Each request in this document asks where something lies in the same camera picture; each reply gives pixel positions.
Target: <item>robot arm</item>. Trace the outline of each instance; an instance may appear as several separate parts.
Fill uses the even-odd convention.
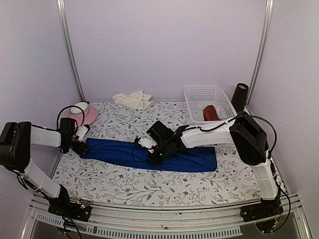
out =
[[[50,179],[30,157],[31,144],[59,147],[63,153],[72,149],[80,155],[86,154],[89,145],[82,139],[89,126],[76,130],[74,121],[62,118],[58,130],[32,126],[30,122],[6,123],[0,135],[0,164],[17,174],[23,184],[26,183],[44,194],[50,203],[50,213],[60,216],[69,214],[74,219],[87,221],[90,207],[79,210],[84,206],[71,203],[67,190]]]
[[[181,126],[175,132],[157,121],[147,133],[153,139],[136,139],[136,144],[149,150],[148,162],[160,166],[172,152],[218,143],[235,144],[240,159],[254,172],[261,191],[261,203],[243,207],[244,221],[270,217],[283,212],[280,191],[276,184],[276,171],[269,155],[265,131],[246,113],[222,125],[210,123]]]

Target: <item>blue towel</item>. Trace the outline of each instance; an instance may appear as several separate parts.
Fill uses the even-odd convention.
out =
[[[90,150],[83,158],[97,159],[106,163],[112,163],[125,167],[141,168],[160,171],[176,171],[176,172],[210,172],[217,168],[216,153],[214,147],[196,147],[183,151],[178,155],[171,155],[172,162],[169,158],[165,158],[160,167],[156,167],[145,161],[148,150],[141,147],[136,147],[133,151],[135,162],[132,159],[132,149],[134,143],[122,142],[107,139],[88,138],[87,144],[90,145]]]

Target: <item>white wall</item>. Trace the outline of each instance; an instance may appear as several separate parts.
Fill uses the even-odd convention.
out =
[[[78,101],[54,0],[0,1],[0,131],[8,121],[55,128],[66,105]],[[45,172],[57,149],[34,147],[31,155]],[[31,191],[0,167],[0,239],[21,236]]]
[[[68,0],[76,63],[90,101],[144,90],[183,100],[182,88],[249,84],[265,0]]]
[[[276,127],[275,160],[318,238],[319,1],[275,1],[251,110]]]

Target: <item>black cup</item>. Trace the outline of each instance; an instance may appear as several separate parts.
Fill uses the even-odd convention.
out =
[[[241,112],[244,110],[247,100],[249,87],[244,83],[238,83],[231,99],[231,104],[235,108],[236,112]]]

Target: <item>white bowl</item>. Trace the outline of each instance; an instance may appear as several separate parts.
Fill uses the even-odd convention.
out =
[[[86,115],[87,111],[89,110],[89,105],[86,102],[79,102],[79,103],[75,104],[75,106],[80,107],[84,111],[85,115]],[[82,117],[83,116],[82,111],[79,108],[76,108],[76,107],[72,107],[71,108],[71,113],[74,116],[76,116],[76,117]]]

